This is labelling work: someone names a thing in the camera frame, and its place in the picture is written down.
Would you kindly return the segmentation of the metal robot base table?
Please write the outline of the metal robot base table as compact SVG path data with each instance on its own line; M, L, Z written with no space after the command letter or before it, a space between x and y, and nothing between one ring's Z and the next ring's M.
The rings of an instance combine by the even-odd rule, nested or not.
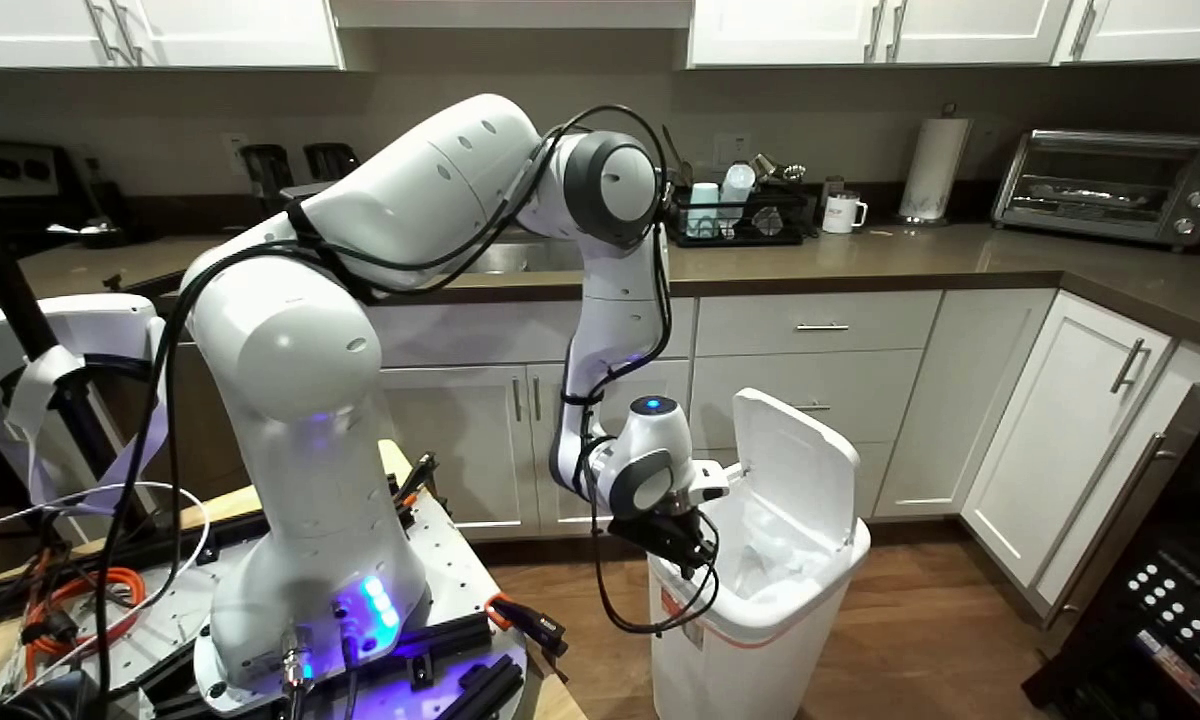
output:
M111 684L155 697L165 660L194 660L214 713L279 709L300 681L318 720L446 720L477 681L496 681L496 720L589 720L558 672L543 672L532 634L493 613L496 579L427 488L406 497L401 550L425 567L427 601L418 621L390 596L390 579L347 579L333 601L333 640L290 634L294 667L277 665L258 689L234 689L214 657L208 596L249 558L251 541L229 541L234 519L258 519L251 488L200 499L186 497L186 564L155 564L135 623L111 642Z

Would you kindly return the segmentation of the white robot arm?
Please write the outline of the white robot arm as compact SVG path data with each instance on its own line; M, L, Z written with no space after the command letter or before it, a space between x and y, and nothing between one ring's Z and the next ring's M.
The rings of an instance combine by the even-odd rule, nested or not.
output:
M659 135L626 104L558 128L496 93L422 118L324 192L196 255L180 280L189 336L229 407L270 537L222 585L200 650L229 689L300 667L318 681L393 650L434 587L376 465L369 306L425 295L521 223L582 253L582 315L563 352L554 478L607 530L688 579L717 577L717 497L693 465L684 407L605 391L672 340Z

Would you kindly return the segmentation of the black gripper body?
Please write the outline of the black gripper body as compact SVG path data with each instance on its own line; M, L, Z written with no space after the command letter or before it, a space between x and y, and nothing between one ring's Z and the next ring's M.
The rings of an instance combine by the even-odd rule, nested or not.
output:
M607 522L611 537L668 558L680 577L717 558L706 513L635 513Z

